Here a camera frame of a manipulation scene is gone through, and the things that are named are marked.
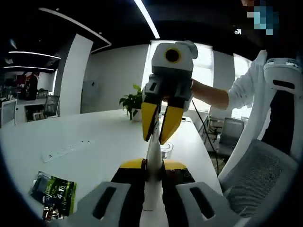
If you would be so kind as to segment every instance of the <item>camera lens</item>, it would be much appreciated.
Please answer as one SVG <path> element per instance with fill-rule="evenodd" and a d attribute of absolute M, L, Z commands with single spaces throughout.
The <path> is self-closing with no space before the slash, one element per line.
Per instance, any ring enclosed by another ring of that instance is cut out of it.
<path fill-rule="evenodd" d="M 168 51 L 166 51 L 165 57 L 168 61 L 174 63 L 174 62 L 177 62 L 179 60 L 180 55 L 179 55 L 179 52 L 177 50 L 169 49 Z"/>

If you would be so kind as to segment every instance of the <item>black ceiling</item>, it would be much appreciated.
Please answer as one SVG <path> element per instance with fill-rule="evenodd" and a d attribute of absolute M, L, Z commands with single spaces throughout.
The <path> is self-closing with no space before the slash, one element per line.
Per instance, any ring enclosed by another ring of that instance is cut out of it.
<path fill-rule="evenodd" d="M 178 1 L 143 0 L 161 39 L 192 40 L 212 45 L 215 50 L 237 53 L 254 59 L 265 48 L 266 36 L 261 30 L 253 30 L 253 19 L 247 18 L 240 0 Z M 89 27 L 112 43 L 108 50 L 122 46 L 147 44 L 155 39 L 143 15 L 133 0 L 111 0 L 95 4 L 64 4 L 44 6 L 58 11 Z M 0 67 L 22 65 L 55 69 L 56 59 L 29 54 L 8 54 L 15 49 L 9 43 L 14 40 L 18 51 L 58 55 L 60 48 L 76 33 L 91 39 L 92 50 L 106 45 L 97 36 L 53 14 L 39 11 L 38 7 L 2 7 Z M 236 35 L 235 29 L 242 29 Z M 12 59 L 7 64 L 5 59 Z"/>

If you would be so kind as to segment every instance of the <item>green leaves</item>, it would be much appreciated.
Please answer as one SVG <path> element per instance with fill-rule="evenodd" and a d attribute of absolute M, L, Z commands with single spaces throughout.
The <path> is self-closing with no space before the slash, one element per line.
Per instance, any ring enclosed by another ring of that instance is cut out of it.
<path fill-rule="evenodd" d="M 124 95 L 124 98 L 121 98 L 119 100 L 119 104 L 122 104 L 123 109 L 126 108 L 127 115 L 130 115 L 131 120 L 133 119 L 133 116 L 138 113 L 137 110 L 134 110 L 134 112 L 132 112 L 133 109 L 141 109 L 141 104 L 143 102 L 141 88 L 136 84 L 133 85 L 133 88 L 137 90 L 136 95 Z"/>

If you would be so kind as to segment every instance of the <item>cable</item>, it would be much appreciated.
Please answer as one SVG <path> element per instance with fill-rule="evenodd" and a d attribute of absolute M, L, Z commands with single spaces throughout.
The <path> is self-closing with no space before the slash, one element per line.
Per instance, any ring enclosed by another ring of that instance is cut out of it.
<path fill-rule="evenodd" d="M 200 116 L 199 111 L 197 110 L 194 101 L 193 101 L 193 100 L 191 100 L 191 101 L 192 101 L 192 103 L 193 103 L 193 105 L 194 105 L 194 108 L 195 108 L 195 110 L 196 110 L 196 112 L 197 112 L 197 114 L 198 114 L 200 120 L 202 121 L 202 124 L 203 124 L 204 130 L 205 130 L 206 136 L 207 136 L 208 141 L 209 141 L 209 143 L 210 143 L 210 146 L 212 146 L 212 149 L 214 150 L 214 157 L 215 157 L 216 163 L 217 163 L 217 176 L 218 176 L 218 175 L 219 175 L 219 164 L 218 164 L 217 152 L 216 152 L 216 150 L 215 150 L 214 147 L 213 147 L 213 144 L 212 144 L 212 142 L 211 142 L 211 140 L 210 140 L 210 138 L 209 138 L 208 132 L 207 132 L 207 130 L 206 130 L 204 121 L 202 120 L 202 117 Z"/>

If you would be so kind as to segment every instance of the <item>desk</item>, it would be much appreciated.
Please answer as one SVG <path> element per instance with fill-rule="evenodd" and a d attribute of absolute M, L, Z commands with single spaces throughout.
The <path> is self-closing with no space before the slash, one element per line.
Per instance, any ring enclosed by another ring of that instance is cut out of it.
<path fill-rule="evenodd" d="M 45 102 L 46 102 L 46 98 L 38 98 L 36 100 L 30 100 L 30 101 L 18 99 L 17 107 L 16 107 L 16 124 L 27 122 L 25 106 L 44 105 Z"/>
<path fill-rule="evenodd" d="M 148 148 L 142 124 L 130 121 L 122 110 L 28 122 L 0 130 L 0 140 L 13 182 L 39 217 L 43 206 L 28 194 L 39 170 L 77 183 L 76 210 L 82 197 L 102 181 L 110 181 L 123 162 L 145 158 Z M 90 140 L 91 145 L 47 163 L 42 161 L 42 152 L 80 140 Z M 196 181 L 204 181 L 222 194 L 211 159 L 192 122 L 182 122 L 169 142 L 174 145 L 171 159 L 187 165 Z"/>

